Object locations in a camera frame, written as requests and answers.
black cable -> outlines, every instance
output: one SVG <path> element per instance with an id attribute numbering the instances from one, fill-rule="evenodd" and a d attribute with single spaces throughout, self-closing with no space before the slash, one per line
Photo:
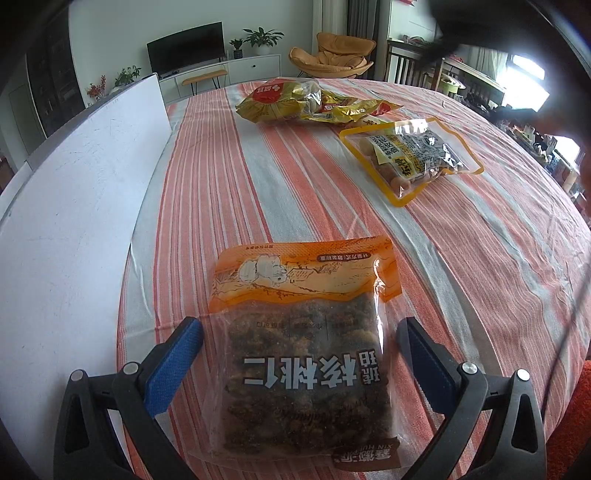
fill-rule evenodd
<path id="1" fill-rule="evenodd" d="M 579 312 L 581 310 L 581 306 L 583 304 L 583 300 L 585 299 L 585 296 L 587 295 L 587 292 L 589 291 L 589 283 L 591 281 L 591 249 L 589 251 L 589 255 L 588 255 L 588 263 L 587 263 L 587 268 L 585 270 L 585 277 L 583 279 L 583 283 L 581 284 L 579 291 L 577 293 L 577 297 L 574 301 L 574 308 L 573 308 L 573 312 L 570 316 L 570 321 L 568 323 L 568 325 L 566 326 L 566 329 L 564 330 L 564 333 L 562 334 L 562 338 L 560 340 L 560 346 L 558 347 L 558 351 L 556 352 L 556 355 L 554 357 L 554 361 L 552 362 L 552 366 L 550 367 L 550 373 L 548 374 L 548 381 L 546 382 L 546 386 L 544 389 L 544 397 L 542 399 L 542 408 L 541 408 L 541 414 L 542 414 L 542 422 L 544 422 L 544 418 L 546 415 L 546 409 L 548 408 L 548 396 L 550 395 L 550 387 L 552 385 L 552 380 L 554 378 L 554 373 L 556 371 L 556 367 L 558 366 L 558 362 L 560 361 L 560 357 L 563 354 L 563 351 L 566 347 L 566 342 L 569 339 L 569 334 L 570 331 L 573 329 L 573 325 L 577 322 L 577 316 L 579 315 Z"/>

television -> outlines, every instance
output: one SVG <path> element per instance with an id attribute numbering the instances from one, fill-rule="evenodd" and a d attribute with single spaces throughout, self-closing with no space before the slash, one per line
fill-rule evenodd
<path id="1" fill-rule="evenodd" d="M 183 30 L 148 43 L 152 71 L 159 77 L 183 67 L 225 57 L 222 22 Z"/>

crumpled yellow wrapper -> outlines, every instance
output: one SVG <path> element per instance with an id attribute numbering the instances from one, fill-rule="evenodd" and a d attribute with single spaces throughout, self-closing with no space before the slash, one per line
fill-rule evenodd
<path id="1" fill-rule="evenodd" d="M 275 79 L 266 82 L 245 98 L 236 107 L 236 113 L 254 123 L 301 118 L 346 124 L 368 115 L 382 115 L 400 106 L 386 100 L 359 100 L 322 90 L 316 80 L 299 82 Z"/>

white curtain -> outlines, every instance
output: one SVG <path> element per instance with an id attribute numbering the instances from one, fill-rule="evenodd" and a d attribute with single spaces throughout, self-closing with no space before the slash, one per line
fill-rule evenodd
<path id="1" fill-rule="evenodd" d="M 488 75 L 493 80 L 505 71 L 508 53 L 492 50 L 490 48 L 470 47 L 464 63 L 475 68 L 479 72 Z"/>
<path id="2" fill-rule="evenodd" d="M 318 32 L 347 34 L 347 0 L 314 0 L 312 17 L 312 54 L 318 52 Z"/>

dark cabinet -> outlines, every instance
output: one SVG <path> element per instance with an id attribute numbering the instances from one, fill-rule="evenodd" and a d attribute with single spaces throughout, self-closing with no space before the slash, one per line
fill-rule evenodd
<path id="1" fill-rule="evenodd" d="M 39 120 L 49 137 L 85 108 L 72 60 L 67 9 L 27 52 L 27 70 Z"/>

